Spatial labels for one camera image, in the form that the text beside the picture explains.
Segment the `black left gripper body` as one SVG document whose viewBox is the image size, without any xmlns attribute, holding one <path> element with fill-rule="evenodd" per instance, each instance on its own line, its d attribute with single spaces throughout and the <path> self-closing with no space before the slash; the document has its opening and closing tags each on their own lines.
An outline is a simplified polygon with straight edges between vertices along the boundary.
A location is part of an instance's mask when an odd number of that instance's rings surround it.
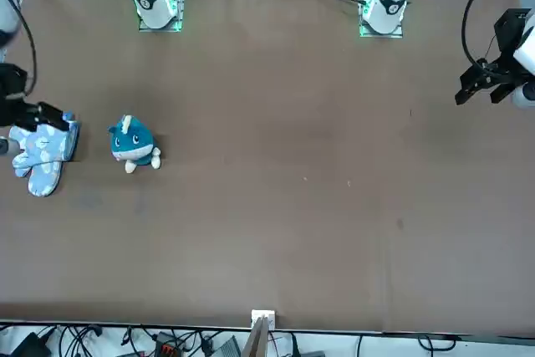
<svg viewBox="0 0 535 357">
<path fill-rule="evenodd" d="M 520 43 L 529 16 L 529 8 L 509 8 L 495 22 L 494 31 L 500 51 L 497 58 L 498 65 L 506 65 L 512 61 L 513 53 Z"/>
</svg>

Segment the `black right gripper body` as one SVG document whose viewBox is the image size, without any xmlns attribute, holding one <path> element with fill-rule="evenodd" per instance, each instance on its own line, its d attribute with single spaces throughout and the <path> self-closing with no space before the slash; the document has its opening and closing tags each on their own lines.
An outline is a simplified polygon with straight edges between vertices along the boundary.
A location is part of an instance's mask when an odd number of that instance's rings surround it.
<svg viewBox="0 0 535 357">
<path fill-rule="evenodd" d="M 1 63 L 1 126 L 15 125 L 36 130 L 38 107 L 27 103 L 25 89 L 28 73 L 15 64 Z"/>
</svg>

